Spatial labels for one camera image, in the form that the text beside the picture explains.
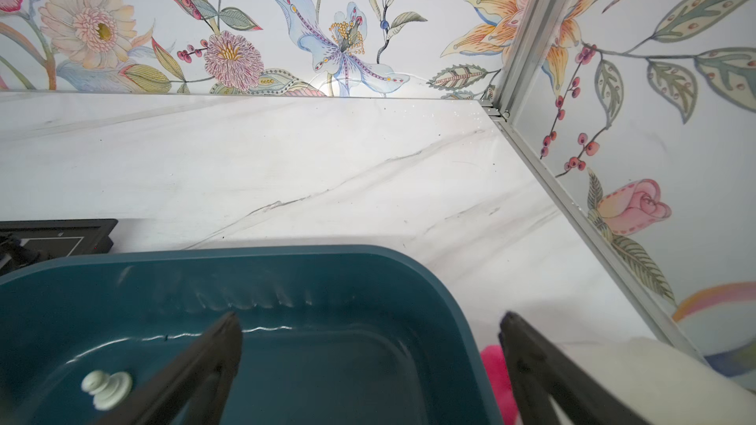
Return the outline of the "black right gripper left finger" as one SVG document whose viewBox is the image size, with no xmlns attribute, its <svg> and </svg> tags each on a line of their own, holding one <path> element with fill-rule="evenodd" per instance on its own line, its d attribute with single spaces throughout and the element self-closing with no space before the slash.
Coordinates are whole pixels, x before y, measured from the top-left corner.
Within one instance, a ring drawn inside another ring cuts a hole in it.
<svg viewBox="0 0 756 425">
<path fill-rule="evenodd" d="M 238 316 L 226 313 L 98 424 L 218 424 L 242 354 Z"/>
</svg>

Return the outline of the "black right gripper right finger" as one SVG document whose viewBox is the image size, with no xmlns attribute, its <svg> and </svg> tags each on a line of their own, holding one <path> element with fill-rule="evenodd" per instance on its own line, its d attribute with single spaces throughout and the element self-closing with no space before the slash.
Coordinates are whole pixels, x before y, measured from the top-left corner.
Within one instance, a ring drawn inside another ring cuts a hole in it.
<svg viewBox="0 0 756 425">
<path fill-rule="evenodd" d="M 605 390 L 519 314 L 500 322 L 499 342 L 514 399 L 525 424 L 644 424 L 646 420 Z"/>
</svg>

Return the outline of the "white chess pawn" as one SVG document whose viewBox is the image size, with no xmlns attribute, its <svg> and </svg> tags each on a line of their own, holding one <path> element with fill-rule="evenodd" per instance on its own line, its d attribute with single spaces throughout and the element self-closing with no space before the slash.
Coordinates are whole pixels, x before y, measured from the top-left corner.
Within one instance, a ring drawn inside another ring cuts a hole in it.
<svg viewBox="0 0 756 425">
<path fill-rule="evenodd" d="M 132 387 L 132 376 L 124 371 L 108 374 L 94 370 L 81 382 L 81 390 L 92 397 L 94 409 L 98 411 L 116 408 L 128 397 Z"/>
</svg>

